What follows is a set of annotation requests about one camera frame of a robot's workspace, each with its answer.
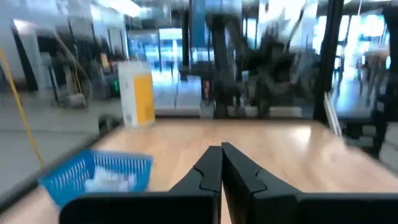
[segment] white cloth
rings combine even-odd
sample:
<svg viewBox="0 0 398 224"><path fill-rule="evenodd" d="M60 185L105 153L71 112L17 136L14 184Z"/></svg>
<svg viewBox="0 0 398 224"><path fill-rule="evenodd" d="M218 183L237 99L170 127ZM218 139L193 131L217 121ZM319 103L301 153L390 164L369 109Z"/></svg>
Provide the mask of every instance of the white cloth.
<svg viewBox="0 0 398 224"><path fill-rule="evenodd" d="M102 167L95 167L94 177L85 182L87 192L128 192L136 185L135 174L117 174Z"/></svg>

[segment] floor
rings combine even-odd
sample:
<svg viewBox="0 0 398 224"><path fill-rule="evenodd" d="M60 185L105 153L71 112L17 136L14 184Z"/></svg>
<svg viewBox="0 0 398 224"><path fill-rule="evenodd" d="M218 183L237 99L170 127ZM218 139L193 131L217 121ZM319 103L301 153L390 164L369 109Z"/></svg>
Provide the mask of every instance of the floor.
<svg viewBox="0 0 398 224"><path fill-rule="evenodd" d="M155 106L191 108L200 104L200 79L180 81L176 71L153 72ZM51 95L21 95L27 120L39 151L48 163L98 132L97 118L103 113L120 114L119 100L92 101L87 110L58 110L50 105ZM343 116L367 116L355 78L343 80L335 108ZM19 111L10 93L0 95L0 194L39 170Z"/></svg>

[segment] metal frame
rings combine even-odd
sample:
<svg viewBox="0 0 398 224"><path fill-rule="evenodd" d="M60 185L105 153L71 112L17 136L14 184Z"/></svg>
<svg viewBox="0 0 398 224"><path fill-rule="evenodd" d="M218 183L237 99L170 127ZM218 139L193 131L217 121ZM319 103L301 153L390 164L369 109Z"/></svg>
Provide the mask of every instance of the metal frame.
<svg viewBox="0 0 398 224"><path fill-rule="evenodd" d="M343 16L343 6L344 0L329 0L325 36L321 47L320 73L316 81L317 94L315 95L313 111L313 118L324 124L328 122L324 107L324 92L329 92L331 90L338 33L340 31L341 17Z"/></svg>
<svg viewBox="0 0 398 224"><path fill-rule="evenodd" d="M341 127L340 127L340 123L337 118L335 107L333 106L333 103L331 102L331 94L330 93L324 94L323 104L325 107L326 117L328 118L328 123L329 123L329 127L331 128L331 131L333 132L333 134L341 137L341 135L342 135Z"/></svg>
<svg viewBox="0 0 398 224"><path fill-rule="evenodd" d="M120 30L119 33L120 33L120 41L122 43L122 47L121 47L122 54L123 54L123 56L127 56L127 54L125 54L125 52L124 52L124 47L123 47L124 40L123 40L123 32L122 32L122 30Z"/></svg>
<svg viewBox="0 0 398 224"><path fill-rule="evenodd" d="M160 69L160 71L162 71L162 69L163 69L163 61L162 61L162 54L161 54L161 50L162 50L162 46L160 46L161 45L161 39L160 39L160 29L157 29L157 51L158 51L158 54L159 54L159 63L160 63L160 65L159 65L159 69Z"/></svg>
<svg viewBox="0 0 398 224"><path fill-rule="evenodd" d="M109 50L111 52L113 52L113 48L112 48L112 40L111 40L111 31L109 30L109 28L106 29L108 31L108 39L109 39Z"/></svg>
<svg viewBox="0 0 398 224"><path fill-rule="evenodd" d="M182 12L182 65L189 66L189 12Z"/></svg>

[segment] green light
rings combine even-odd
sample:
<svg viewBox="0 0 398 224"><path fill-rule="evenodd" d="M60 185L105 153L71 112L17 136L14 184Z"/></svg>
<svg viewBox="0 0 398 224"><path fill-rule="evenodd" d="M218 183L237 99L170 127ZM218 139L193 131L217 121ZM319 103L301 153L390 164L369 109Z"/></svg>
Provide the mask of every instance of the green light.
<svg viewBox="0 0 398 224"><path fill-rule="evenodd" d="M119 91L119 81L114 81L113 82L113 87L114 87L114 89L116 90L116 91Z"/></svg>

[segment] wall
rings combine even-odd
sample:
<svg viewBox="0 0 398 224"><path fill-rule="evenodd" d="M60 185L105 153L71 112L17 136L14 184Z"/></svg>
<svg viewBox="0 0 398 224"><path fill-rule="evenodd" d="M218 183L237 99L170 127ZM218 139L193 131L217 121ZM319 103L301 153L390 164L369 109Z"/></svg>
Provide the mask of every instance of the wall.
<svg viewBox="0 0 398 224"><path fill-rule="evenodd" d="M37 0L28 0L26 1L26 5L22 4L23 1L19 2L18 0L0 1L0 47L6 54L12 76L15 79L25 79L25 76L22 69L21 61L19 59L15 40L11 32L11 24L13 23L13 19L29 21L36 25L37 28L48 30L54 30L55 26L67 27L68 25L68 16L65 13L56 14L56 12L53 11L53 7L51 7L50 5L50 1L47 2L48 4L45 3L46 1L40 1L40 4L36 4L36 6L41 5L40 7L37 6L36 8L32 8L32 6L35 5L33 4L34 1ZM72 15L80 15L89 19L91 17L91 14L89 11L84 11L85 8L86 7L83 6L80 6L78 10L74 10L74 8L69 8L68 13ZM21 37L21 39L24 46L28 47L28 49L26 49L27 55L36 55L35 53L28 52L30 50L35 50L34 47L33 49L29 48L29 46L33 46L32 43L25 43L25 40L28 40L28 42L34 40L32 40L30 37Z"/></svg>
<svg viewBox="0 0 398 224"><path fill-rule="evenodd" d="M117 27L109 27L109 35L111 37L111 45L109 46L111 50L114 50L115 47L122 49L123 48L123 41L120 36L121 30Z"/></svg>
<svg viewBox="0 0 398 224"><path fill-rule="evenodd" d="M25 79L15 40L11 32L13 19L32 23L31 29L21 34L21 40L38 82L40 79L44 79L43 77L38 77L38 75L48 76L48 74L47 70L41 65L42 57L35 38L36 29L45 29L48 31L53 31L56 27L67 29L68 19L70 19L75 35L92 37L91 24L93 24L96 37L104 35L108 38L108 28L117 28L122 31L125 42L119 43L119 35L117 44L122 45L124 51L127 52L124 16L103 7L97 6L96 9L97 13L95 14L96 17L94 17L90 1L75 1L74 4L64 1L62 4L56 4L55 0L0 0L0 47L6 54L13 78Z"/></svg>

